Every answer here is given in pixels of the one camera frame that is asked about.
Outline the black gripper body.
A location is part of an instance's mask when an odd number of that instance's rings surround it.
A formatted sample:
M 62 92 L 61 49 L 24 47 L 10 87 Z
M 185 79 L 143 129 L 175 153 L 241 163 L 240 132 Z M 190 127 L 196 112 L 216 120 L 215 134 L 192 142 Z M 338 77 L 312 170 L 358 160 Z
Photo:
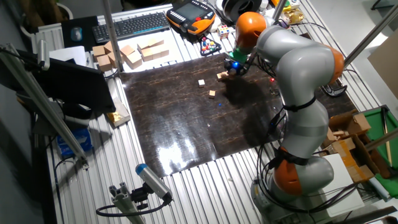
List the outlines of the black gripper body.
M 235 60 L 232 60 L 230 58 L 224 59 L 224 67 L 225 66 L 230 66 L 230 70 L 229 70 L 230 75 L 236 75 L 242 69 L 245 70 L 247 73 L 247 68 L 243 64 L 241 64 Z

